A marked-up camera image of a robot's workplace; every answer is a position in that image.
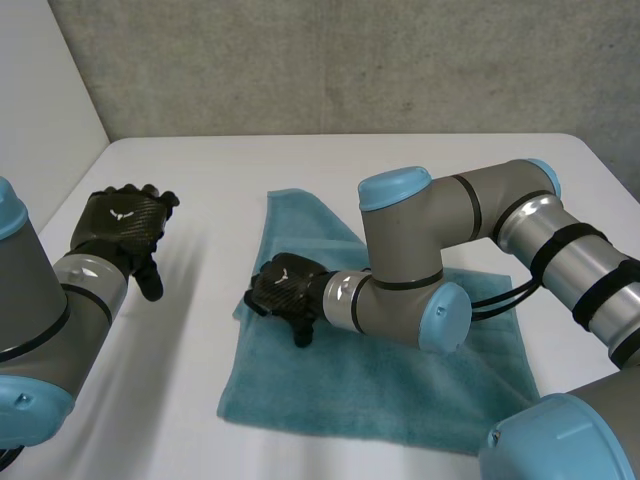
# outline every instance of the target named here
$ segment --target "white table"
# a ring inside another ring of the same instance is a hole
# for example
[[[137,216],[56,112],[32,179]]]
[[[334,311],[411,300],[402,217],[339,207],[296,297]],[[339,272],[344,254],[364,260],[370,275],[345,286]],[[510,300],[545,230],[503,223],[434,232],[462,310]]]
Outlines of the white table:
[[[260,242],[266,192],[307,189],[361,238],[356,186],[407,165],[434,177],[513,158],[556,169],[567,209],[640,256],[640,206],[584,143],[567,135],[348,135],[157,138],[112,144],[43,230],[63,255],[87,197],[150,182],[182,205],[157,254],[166,285],[145,302],[135,282],[78,399],[51,441],[27,449],[6,478],[36,479],[479,479],[475,458],[378,441],[311,438],[240,427],[216,417],[236,348],[231,312]],[[445,265],[528,271],[489,240],[444,252]],[[614,371],[606,348],[546,291],[518,307],[541,394]]]

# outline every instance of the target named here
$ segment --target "black cable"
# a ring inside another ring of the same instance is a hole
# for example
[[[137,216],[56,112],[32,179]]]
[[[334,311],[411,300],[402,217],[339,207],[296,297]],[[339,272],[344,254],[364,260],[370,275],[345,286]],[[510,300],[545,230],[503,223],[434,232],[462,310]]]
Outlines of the black cable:
[[[539,287],[540,287],[540,284],[536,283],[535,285],[530,287],[529,290],[527,290],[522,295],[520,295],[518,298],[516,298],[514,301],[512,301],[510,303],[507,303],[506,305],[503,305],[501,307],[495,308],[493,310],[485,310],[483,312],[474,312],[471,315],[471,321],[472,322],[478,322],[480,320],[487,320],[488,318],[492,318],[492,317],[495,317],[496,315],[500,315],[501,313],[504,313],[507,310],[511,310],[516,305],[518,305],[519,303],[523,302],[524,300],[529,298],[531,295],[533,295],[534,292]]]
[[[473,302],[471,304],[471,308],[488,307],[489,305],[493,305],[494,303],[503,302],[512,297],[515,297],[519,293],[526,292],[527,290],[532,288],[534,285],[536,285],[536,281],[532,278],[527,283],[523,283],[522,285],[514,288],[513,290],[509,290],[508,292],[501,293],[500,295],[496,295],[495,297],[490,297],[484,300],[480,300],[478,302]]]
[[[9,468],[15,462],[18,455],[22,453],[24,447],[14,448],[12,450],[0,450],[0,472]]]

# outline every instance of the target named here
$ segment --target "light blue joint cap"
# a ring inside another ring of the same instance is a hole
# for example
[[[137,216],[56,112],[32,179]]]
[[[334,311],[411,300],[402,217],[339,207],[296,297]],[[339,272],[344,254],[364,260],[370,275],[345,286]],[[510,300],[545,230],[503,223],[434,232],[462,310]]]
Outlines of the light blue joint cap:
[[[483,480],[636,480],[609,425],[566,393],[498,423],[479,458]]]
[[[27,223],[27,207],[20,201],[9,181],[0,177],[0,240],[3,240]]]
[[[551,183],[553,184],[553,189],[556,191],[556,197],[562,198],[562,187],[560,186],[560,180],[558,180],[558,175],[555,170],[544,160],[537,158],[525,158],[525,160],[533,163],[547,174],[547,177],[549,177],[549,180],[551,180]]]
[[[0,375],[0,449],[32,447],[49,440],[74,405],[73,397],[60,387]]]
[[[452,282],[440,286],[427,304],[420,320],[420,350],[455,352],[465,341],[471,326],[471,300],[464,289]]]
[[[405,167],[369,177],[358,185],[360,210],[370,212],[400,203],[424,190],[431,175],[422,167]]]

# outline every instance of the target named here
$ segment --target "terry cloth towel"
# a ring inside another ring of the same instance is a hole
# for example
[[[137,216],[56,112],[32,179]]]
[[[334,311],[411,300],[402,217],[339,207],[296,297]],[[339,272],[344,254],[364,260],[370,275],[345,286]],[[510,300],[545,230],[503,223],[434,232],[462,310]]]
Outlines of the terry cloth towel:
[[[361,270],[367,250],[320,200],[301,190],[268,195],[254,273],[276,253],[329,270]],[[472,301],[511,289],[508,276],[445,269]],[[455,353],[425,353],[314,323],[299,349],[291,328],[241,301],[235,363],[218,405],[230,422],[310,435],[380,439],[477,454],[490,428],[539,398],[513,310],[474,323]]]

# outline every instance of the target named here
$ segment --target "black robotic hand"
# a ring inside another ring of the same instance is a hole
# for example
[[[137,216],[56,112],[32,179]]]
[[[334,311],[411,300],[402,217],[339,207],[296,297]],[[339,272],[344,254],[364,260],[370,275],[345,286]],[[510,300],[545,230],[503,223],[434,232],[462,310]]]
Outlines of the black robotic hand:
[[[313,340],[313,322],[322,314],[322,296],[331,275],[313,260],[279,253],[251,279],[252,289],[244,301],[261,316],[270,313],[286,320],[296,346],[306,347]]]
[[[180,205],[173,192],[159,195],[153,185],[125,185],[95,192],[87,201],[71,238],[69,254],[95,255],[114,264],[126,279],[138,282],[147,300],[162,297],[162,280],[152,254],[166,221]]]

